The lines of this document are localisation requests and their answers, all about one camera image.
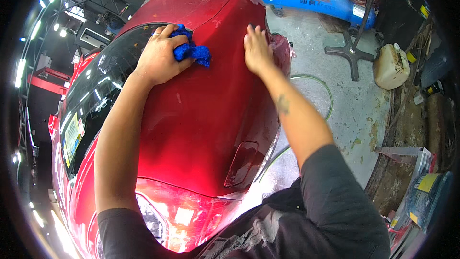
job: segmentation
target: sleeve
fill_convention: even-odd
[[[158,243],[134,210],[104,210],[98,214],[98,227],[105,259],[177,257],[177,253]]]
[[[339,252],[388,258],[388,230],[335,145],[320,148],[302,166],[308,219]]]

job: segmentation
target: hand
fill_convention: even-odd
[[[260,75],[262,69],[273,66],[273,50],[268,46],[265,30],[260,30],[257,25],[254,30],[251,25],[247,26],[247,34],[244,37],[244,59],[248,69],[256,75]]]
[[[141,80],[146,80],[152,87],[167,82],[195,61],[193,58],[176,61],[173,50],[181,44],[188,43],[185,35],[169,38],[177,29],[178,26],[174,24],[158,27],[139,58],[133,74],[139,76]]]

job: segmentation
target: rear windshield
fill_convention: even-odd
[[[69,180],[77,174],[88,147],[99,133],[126,78],[155,29],[151,23],[136,27],[103,49],[72,84],[60,114],[63,162]]]

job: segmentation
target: stand base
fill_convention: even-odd
[[[358,48],[352,49],[353,41],[351,40],[350,34],[347,31],[343,32],[345,46],[344,47],[332,47],[326,46],[324,52],[327,55],[338,55],[345,57],[350,63],[351,69],[351,79],[353,81],[358,81],[359,72],[358,72],[358,60],[367,60],[374,61],[374,55],[361,51]]]

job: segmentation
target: tattoo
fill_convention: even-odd
[[[284,94],[281,94],[276,102],[276,108],[279,114],[289,114],[289,101],[285,98]]]

